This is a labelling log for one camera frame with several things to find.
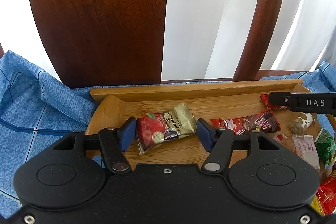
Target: circular cover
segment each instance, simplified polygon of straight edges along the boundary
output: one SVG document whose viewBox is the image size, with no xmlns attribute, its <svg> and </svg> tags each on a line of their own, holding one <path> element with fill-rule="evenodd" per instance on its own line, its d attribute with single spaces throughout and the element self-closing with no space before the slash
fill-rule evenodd
<svg viewBox="0 0 336 224">
<path fill-rule="evenodd" d="M 104 170 L 85 156 L 50 153 L 36 156 L 21 166 L 14 176 L 14 187 L 24 203 L 40 208 L 60 209 L 77 206 L 95 196 L 105 182 Z"/>
<path fill-rule="evenodd" d="M 71 182 L 76 177 L 76 170 L 66 164 L 51 164 L 39 170 L 37 178 L 50 186 L 60 186 Z"/>
<path fill-rule="evenodd" d="M 295 172 L 286 165 L 266 164 L 258 168 L 257 177 L 269 185 L 283 186 L 295 179 Z"/>
<path fill-rule="evenodd" d="M 267 208 L 310 204 L 319 187 L 319 176 L 312 166 L 290 152 L 273 150 L 235 163 L 228 181 L 242 198 Z"/>
</svg>

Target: blue cloth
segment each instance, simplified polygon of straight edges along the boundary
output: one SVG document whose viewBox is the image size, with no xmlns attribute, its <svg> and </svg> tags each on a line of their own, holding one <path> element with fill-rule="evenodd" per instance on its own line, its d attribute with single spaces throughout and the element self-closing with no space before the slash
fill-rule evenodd
<svg viewBox="0 0 336 224">
<path fill-rule="evenodd" d="M 334 92 L 336 87 L 336 70 L 325 62 L 313 73 L 271 77 L 289 78 L 302 78 L 304 85 L 315 92 Z M 8 218 L 21 206 L 12 185 L 15 171 L 68 132 L 86 130 L 97 107 L 89 94 L 92 88 L 70 89 L 11 51 L 0 59 L 0 214 L 3 217 Z M 322 118 L 323 126 L 325 122 L 328 120 Z M 101 157 L 95 160 L 101 164 Z"/>
</svg>

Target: red snack package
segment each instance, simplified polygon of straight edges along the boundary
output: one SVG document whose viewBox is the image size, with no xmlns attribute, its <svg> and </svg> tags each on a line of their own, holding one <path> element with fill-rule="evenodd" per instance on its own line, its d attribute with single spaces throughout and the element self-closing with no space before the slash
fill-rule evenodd
<svg viewBox="0 0 336 224">
<path fill-rule="evenodd" d="M 336 171 L 319 186 L 316 193 L 326 215 L 336 211 Z"/>
<path fill-rule="evenodd" d="M 196 120 L 184 104 L 163 112 L 147 114 L 137 119 L 139 154 L 161 145 L 163 142 L 181 139 L 196 132 Z"/>
<path fill-rule="evenodd" d="M 288 106 L 274 106 L 268 100 L 268 94 L 260 95 L 261 100 L 264 102 L 265 106 L 269 107 L 271 110 L 282 110 L 288 108 Z"/>
<path fill-rule="evenodd" d="M 215 128 L 228 128 L 233 130 L 237 135 L 248 133 L 253 129 L 263 131 L 264 133 L 275 133 L 281 129 L 278 120 L 270 108 L 251 116 L 228 120 L 210 119 L 210 121 Z"/>
<path fill-rule="evenodd" d="M 326 215 L 333 214 L 336 209 L 336 194 L 329 188 L 320 185 L 316 193 Z"/>
</svg>

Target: green snack package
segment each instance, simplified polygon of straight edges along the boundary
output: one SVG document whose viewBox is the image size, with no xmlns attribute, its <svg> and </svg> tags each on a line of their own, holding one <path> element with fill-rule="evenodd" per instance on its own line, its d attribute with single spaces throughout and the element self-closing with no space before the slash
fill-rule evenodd
<svg viewBox="0 0 336 224">
<path fill-rule="evenodd" d="M 317 154 L 326 169 L 330 169 L 335 163 L 335 141 L 328 131 L 321 129 L 315 140 Z"/>
</svg>

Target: white curtain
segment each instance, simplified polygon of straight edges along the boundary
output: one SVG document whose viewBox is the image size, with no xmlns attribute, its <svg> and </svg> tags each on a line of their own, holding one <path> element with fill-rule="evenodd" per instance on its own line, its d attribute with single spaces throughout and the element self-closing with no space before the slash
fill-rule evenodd
<svg viewBox="0 0 336 224">
<path fill-rule="evenodd" d="M 167 0 L 162 80 L 232 77 L 257 0 Z"/>
<path fill-rule="evenodd" d="M 312 70 L 316 68 L 317 65 L 320 65 L 322 61 L 327 61 L 329 64 L 333 65 L 336 68 L 336 27 L 329 39 L 329 42 L 324 47 L 323 51 L 311 68 Z"/>
<path fill-rule="evenodd" d="M 336 0 L 283 0 L 261 69 L 315 69 L 335 25 Z"/>
<path fill-rule="evenodd" d="M 4 52 L 16 52 L 59 80 L 37 32 L 29 0 L 0 0 L 0 43 Z"/>
</svg>

